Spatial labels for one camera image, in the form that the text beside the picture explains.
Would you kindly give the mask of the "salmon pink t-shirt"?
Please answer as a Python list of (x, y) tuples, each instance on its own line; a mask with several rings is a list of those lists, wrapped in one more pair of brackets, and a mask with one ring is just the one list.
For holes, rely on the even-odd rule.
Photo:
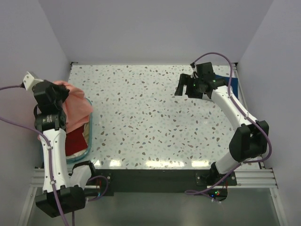
[(66, 81), (54, 81), (54, 84), (64, 85), (69, 90), (69, 95), (63, 103), (63, 110), (66, 114), (66, 133), (71, 133), (89, 123), (93, 107), (85, 98), (84, 91)]

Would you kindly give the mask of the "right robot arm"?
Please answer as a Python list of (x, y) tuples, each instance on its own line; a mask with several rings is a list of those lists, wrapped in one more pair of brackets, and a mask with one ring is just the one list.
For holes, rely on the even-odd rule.
[(266, 153), (269, 125), (266, 121), (257, 120), (244, 108), (232, 90), (230, 78), (217, 76), (212, 63), (191, 66), (191, 75), (180, 74), (175, 96), (185, 94), (189, 98), (202, 99), (203, 95), (207, 95), (221, 108), (235, 131), (229, 151), (212, 163), (205, 178), (209, 185), (220, 185), (234, 168)]

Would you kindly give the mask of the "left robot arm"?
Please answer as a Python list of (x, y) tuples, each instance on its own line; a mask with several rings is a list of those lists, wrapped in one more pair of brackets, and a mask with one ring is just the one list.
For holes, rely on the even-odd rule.
[(45, 171), (43, 194), (36, 197), (36, 205), (55, 218), (85, 207), (85, 186), (97, 181), (97, 172), (91, 161), (84, 161), (75, 164), (72, 173), (68, 173), (63, 102), (69, 90), (63, 85), (42, 80), (33, 86), (32, 91), (40, 110), (35, 114), (35, 129), (43, 148)]

